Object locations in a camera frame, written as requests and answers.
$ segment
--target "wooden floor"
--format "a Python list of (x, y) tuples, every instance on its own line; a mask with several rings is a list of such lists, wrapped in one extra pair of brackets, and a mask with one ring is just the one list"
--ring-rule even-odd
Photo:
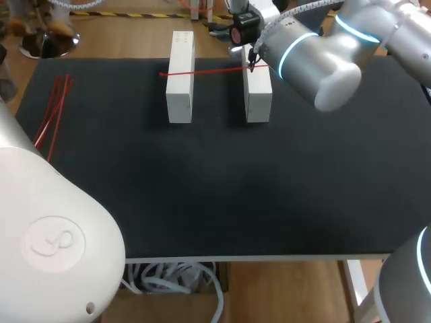
[[(226, 57), (227, 44), (211, 38), (200, 23), (187, 20), (128, 20), (89, 17), (75, 21), (81, 34), (78, 49), (64, 59), (79, 57), (168, 57), (173, 30), (193, 30), (197, 57)], [(10, 102), (18, 109), (36, 61), (18, 52), (17, 38), (8, 38), (8, 61), (19, 93)], [(376, 268), (368, 264), (371, 285)], [(124, 291), (103, 315), (103, 323), (203, 323), (216, 308), (215, 295), (143, 295)], [(230, 291), (225, 294), (222, 322), (346, 323), (349, 313), (336, 262), (233, 263)]]

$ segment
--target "black mat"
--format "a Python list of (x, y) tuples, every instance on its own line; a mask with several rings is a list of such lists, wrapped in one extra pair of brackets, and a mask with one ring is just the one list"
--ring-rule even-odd
[(112, 213), (128, 258), (379, 254), (431, 221), (431, 107), (392, 59), (332, 114), (273, 75), (269, 124), (245, 123), (241, 73), (196, 76), (192, 125), (168, 124), (167, 66), (42, 61), (17, 114), (32, 138), (55, 76), (74, 77), (53, 165)]

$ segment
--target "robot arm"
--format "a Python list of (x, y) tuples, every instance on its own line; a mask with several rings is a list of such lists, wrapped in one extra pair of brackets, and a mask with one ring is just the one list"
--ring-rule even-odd
[(319, 110), (336, 110), (351, 98), (361, 70), (379, 46), (431, 86), (431, 17), (426, 8), (407, 0), (347, 0), (332, 31), (320, 37), (288, 12), (280, 15), (271, 0), (252, 0), (248, 7), (244, 0), (235, 3), (232, 42), (254, 42), (254, 51)]
[(0, 129), (0, 322), (93, 322), (123, 277), (120, 229), (40, 156), (3, 102)]

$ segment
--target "white foam block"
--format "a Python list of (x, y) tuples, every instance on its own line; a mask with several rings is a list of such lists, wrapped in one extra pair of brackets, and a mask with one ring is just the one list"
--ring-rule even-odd
[[(193, 32), (174, 32), (170, 50), (169, 73), (195, 70)], [(166, 102), (170, 123), (191, 123), (193, 74), (168, 76)]]
[[(242, 47), (242, 66), (248, 65), (248, 51), (251, 45)], [(263, 60), (255, 66), (266, 65)], [(272, 85), (268, 67), (257, 67), (253, 72), (245, 69), (244, 103), (247, 122), (269, 122), (272, 103)]]
[[(190, 0), (190, 6), (192, 8), (199, 8), (200, 0)], [(190, 10), (190, 16), (192, 20), (199, 20), (199, 12), (197, 10)]]

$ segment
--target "red wire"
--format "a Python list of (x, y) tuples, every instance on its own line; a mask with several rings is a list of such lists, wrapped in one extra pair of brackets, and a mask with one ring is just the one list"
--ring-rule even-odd
[[(257, 65), (255, 68), (258, 67), (267, 67), (268, 65)], [(248, 66), (238, 66), (238, 67), (231, 67), (229, 69), (207, 69), (204, 71), (194, 71), (194, 72), (179, 72), (179, 73), (163, 73), (160, 72), (159, 76), (167, 77), (172, 75), (187, 75), (187, 74), (214, 74), (214, 73), (226, 73), (226, 72), (235, 72), (235, 71), (242, 71), (243, 69), (249, 69)]]
[(57, 123), (55, 124), (55, 130), (53, 135), (53, 140), (51, 141), (51, 146), (49, 147), (49, 153), (48, 158), (46, 161), (49, 163), (51, 160), (51, 156), (53, 155), (53, 149), (55, 145), (55, 141), (57, 139), (57, 134), (59, 133), (59, 125), (60, 125), (60, 119), (61, 119), (61, 113), (63, 112), (63, 104), (65, 103), (65, 97), (66, 97), (66, 91), (67, 91), (67, 84), (69, 82), (69, 74), (66, 74), (66, 81), (65, 81), (65, 88), (63, 90), (63, 96), (61, 97), (61, 103), (59, 108), (59, 115), (57, 116)]
[(44, 128), (44, 127), (45, 127), (45, 125), (46, 125), (46, 122), (48, 121), (48, 116), (49, 116), (49, 112), (51, 111), (51, 104), (53, 103), (53, 98), (54, 98), (54, 96), (55, 96), (55, 90), (57, 89), (57, 84), (59, 84), (59, 85), (61, 86), (61, 84), (59, 83), (59, 79), (60, 79), (60, 77), (59, 77), (59, 76), (57, 76), (57, 77), (55, 78), (54, 86), (53, 86), (53, 88), (52, 88), (52, 90), (51, 90), (51, 94), (50, 94), (50, 96), (49, 96), (48, 108), (47, 108), (47, 109), (46, 109), (46, 111), (45, 111), (45, 115), (44, 115), (44, 117), (43, 117), (43, 121), (42, 121), (42, 123), (40, 124), (39, 130), (38, 130), (38, 132), (37, 132), (37, 134), (36, 134), (35, 138), (33, 139), (33, 144), (35, 144), (35, 143), (36, 143), (36, 141), (38, 140), (38, 138), (39, 138), (39, 136), (40, 136), (41, 132), (43, 131), (43, 128)]
[[(67, 86), (66, 95), (69, 93), (69, 90), (70, 90), (72, 84), (73, 84), (73, 79), (70, 81), (69, 85)], [(48, 120), (49, 124), (52, 124), (52, 122), (54, 120), (54, 117), (55, 117), (55, 114), (57, 113), (57, 111), (59, 110), (59, 108), (60, 108), (60, 102), (57, 100), (57, 102), (55, 104), (55, 107), (54, 107), (54, 110), (51, 113), (51, 117)], [(42, 137), (40, 138), (40, 140), (39, 140), (39, 142), (38, 142), (38, 144), (36, 146), (37, 149), (39, 149), (40, 146), (43, 144), (43, 141), (45, 140), (45, 137), (46, 137), (47, 133), (48, 133), (48, 131), (45, 130), (45, 132), (43, 133)]]
[(180, 1), (181, 5), (184, 8), (190, 9), (190, 10), (196, 10), (197, 12), (208, 12), (211, 11), (213, 9), (213, 7), (208, 8), (208, 9), (200, 9), (200, 8), (195, 8), (195, 7), (191, 7), (188, 3), (185, 3), (184, 0), (178, 0)]

